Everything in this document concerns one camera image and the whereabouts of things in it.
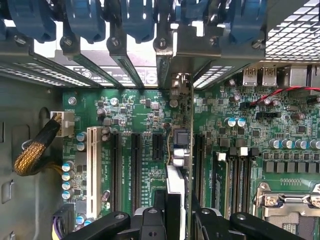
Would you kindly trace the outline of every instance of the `black pcie slot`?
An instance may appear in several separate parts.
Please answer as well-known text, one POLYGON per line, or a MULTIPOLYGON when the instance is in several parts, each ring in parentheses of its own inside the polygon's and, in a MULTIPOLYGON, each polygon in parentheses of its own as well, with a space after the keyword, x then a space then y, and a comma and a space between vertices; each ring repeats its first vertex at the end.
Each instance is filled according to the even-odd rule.
POLYGON ((162 133, 152 134, 152 159, 154 161, 163 161, 164 136, 162 133))
POLYGON ((200 206, 204 207, 203 190, 204 190, 204 169, 205 169, 205 135, 194 135, 193 147, 193 189, 195 189, 196 197, 200 202, 200 206))
POLYGON ((112 171, 112 181, 110 193, 111 207, 113 211, 121 211, 121 200, 122 200, 122 140, 121 133, 115 132, 111 134, 111 171, 112 171))
POLYGON ((142 135, 131 134, 131 213, 141 207, 142 135))

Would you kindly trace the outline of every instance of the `blue plastic clip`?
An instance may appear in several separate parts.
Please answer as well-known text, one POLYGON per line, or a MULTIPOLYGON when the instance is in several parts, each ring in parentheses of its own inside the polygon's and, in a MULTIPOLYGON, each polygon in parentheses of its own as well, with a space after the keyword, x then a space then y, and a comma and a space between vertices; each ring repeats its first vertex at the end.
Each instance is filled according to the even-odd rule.
POLYGON ((89 44, 106 38, 106 23, 99 0, 65 0, 65 10, 72 32, 89 44))
POLYGON ((135 39, 137 44, 154 39, 155 21, 152 0, 120 0, 122 26, 126 34, 135 39))
POLYGON ((229 6, 230 40, 244 44, 256 40, 267 13, 267 0, 232 0, 229 6))
POLYGON ((56 40, 56 24, 47 1, 9 0, 8 9, 16 29, 39 43, 56 40))
POLYGON ((208 0, 186 0, 185 17, 187 19, 202 20, 204 11, 208 5, 208 0))

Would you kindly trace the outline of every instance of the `solid capacitor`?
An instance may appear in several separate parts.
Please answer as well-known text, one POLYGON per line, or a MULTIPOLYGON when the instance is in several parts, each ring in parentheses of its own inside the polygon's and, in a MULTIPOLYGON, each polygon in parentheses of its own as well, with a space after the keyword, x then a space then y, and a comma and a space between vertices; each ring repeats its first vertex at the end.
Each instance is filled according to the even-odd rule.
POLYGON ((279 149, 280 148, 280 141, 276 139, 271 139, 269 141, 269 146, 273 149, 279 149))
POLYGON ((84 142, 87 139, 87 133, 85 131, 80 132, 76 135, 75 138, 78 142, 84 142))
POLYGON ((291 140, 284 139, 282 140, 281 145, 285 149, 292 149, 293 142, 291 140))
POLYGON ((234 119, 233 117, 227 117, 225 120, 224 120, 224 124, 227 126, 227 127, 234 127, 237 122, 236 122, 236 119, 234 119))
POLYGON ((70 199, 73 195, 75 194, 75 190, 73 188, 69 189, 69 190, 66 190, 66 191, 63 191, 62 193, 62 198, 64 200, 68 200, 70 199))
POLYGON ((73 161, 68 160, 66 161, 63 165, 62 165, 62 171, 64 172, 69 172, 70 170, 72 170, 74 168, 75 164, 73 161))
POLYGON ((85 142, 78 142, 76 144, 76 149, 80 152, 83 152, 84 150, 86 150, 86 146, 87 144, 85 142))
POLYGON ((318 140, 311 140, 309 145, 313 149, 320 150, 320 141, 318 141, 318 140))
POLYGON ((295 141, 294 145, 298 149, 307 149, 307 141, 301 139, 295 141))
POLYGON ((61 175, 61 178, 63 181, 69 181, 70 179, 72 179, 74 177, 75 173, 74 171, 70 170, 68 172, 64 172, 62 175, 61 175))

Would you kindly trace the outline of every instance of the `electrolytic capacitor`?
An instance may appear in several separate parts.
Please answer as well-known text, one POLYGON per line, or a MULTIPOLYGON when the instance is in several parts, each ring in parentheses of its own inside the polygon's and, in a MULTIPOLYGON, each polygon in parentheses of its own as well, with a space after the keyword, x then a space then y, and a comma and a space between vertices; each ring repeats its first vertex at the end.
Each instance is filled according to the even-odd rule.
POLYGON ((309 99, 306 101, 306 104, 308 104, 308 105, 320 104, 320 96, 313 97, 313 98, 309 98, 309 99))
POLYGON ((238 94, 235 94, 235 95, 229 97, 229 101, 232 103, 239 102, 240 100, 241 100, 241 96, 238 94))
POLYGON ((62 193, 62 198, 64 200, 68 200, 70 199, 73 195, 75 194, 75 190, 73 188, 69 189, 69 190, 66 190, 66 191, 63 191, 62 193))
POLYGON ((309 145, 310 145, 310 147, 313 148, 313 149, 320 150, 320 141, 318 141, 318 140, 311 140, 311 141, 309 142, 309 145))
POLYGON ((76 149, 80 152, 83 152, 84 150, 86 150, 87 144, 85 142, 78 142, 76 144, 76 149))
POLYGON ((87 139, 87 133, 85 131, 78 133, 75 136, 78 142, 84 142, 87 139))
POLYGON ((246 120, 242 117, 237 117, 235 119, 235 121, 236 121, 237 126, 240 128, 243 128, 246 125, 246 120))
POLYGON ((259 106, 269 106, 271 104, 271 100, 269 98, 263 99, 258 102, 259 106))
POLYGON ((76 218, 75 218, 75 223, 77 225, 82 225, 85 223, 87 219, 87 216, 84 213, 80 213, 76 218))
POLYGON ((63 181, 66 181, 66 182, 67 182, 67 181, 69 181, 70 179, 72 179, 72 178, 74 177, 74 175, 75 175, 75 172, 72 171, 72 170, 70 170, 70 171, 68 171, 68 172, 62 173, 61 178, 62 178, 63 181))
POLYGON ((303 119, 306 118, 306 115, 305 115, 304 113, 302 113, 302 112, 292 113, 292 114, 290 115, 290 118, 291 118, 292 120, 303 120, 303 119))
POLYGON ((298 149, 307 149, 307 141, 301 139, 295 141, 294 145, 298 149))
POLYGON ((97 114, 98 116, 105 116, 105 115, 107 115, 107 110, 105 110, 104 108, 98 108, 98 109, 96 110, 96 114, 97 114))
POLYGON ((233 117, 227 117, 225 120, 224 120, 224 124, 227 126, 227 127, 234 127, 237 122, 236 122, 236 119, 234 119, 233 117))
POLYGON ((93 223, 95 221, 95 219, 93 217, 89 217, 84 221, 84 226, 87 226, 91 223, 93 223))
POLYGON ((74 168, 75 164, 73 161, 68 160, 66 161, 63 165, 62 165, 62 171, 64 172, 69 172, 70 170, 72 170, 74 168))
POLYGON ((292 149, 293 142, 288 139, 284 139, 281 141, 281 145, 285 149, 292 149))
POLYGON ((273 149, 279 149, 280 148, 280 141, 277 139, 271 139, 269 141, 269 146, 273 149))
POLYGON ((69 181, 64 181, 62 183, 62 189, 69 190, 69 189, 73 188, 74 185, 75 185, 75 181, 73 179, 70 179, 69 181))

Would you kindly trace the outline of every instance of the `pcie slot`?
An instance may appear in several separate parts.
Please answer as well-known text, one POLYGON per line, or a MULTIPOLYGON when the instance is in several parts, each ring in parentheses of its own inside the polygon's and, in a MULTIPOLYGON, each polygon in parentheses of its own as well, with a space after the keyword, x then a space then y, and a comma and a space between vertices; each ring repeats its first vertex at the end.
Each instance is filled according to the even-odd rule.
POLYGON ((204 207, 204 162, 205 162, 205 136, 202 134, 195 134, 194 136, 194 147, 193 147, 193 188, 195 189, 195 194, 200 202, 200 206, 204 207))
POLYGON ((131 134, 131 213, 141 207, 142 135, 131 134))
POLYGON ((111 159, 111 171, 112 171, 112 181, 111 181, 111 207, 113 211, 121 210, 121 200, 122 200, 122 140, 121 133, 114 132, 111 134, 111 149, 110 149, 110 159, 111 159))
POLYGON ((97 218, 101 211, 101 127, 88 127, 86 133, 86 214, 97 218))

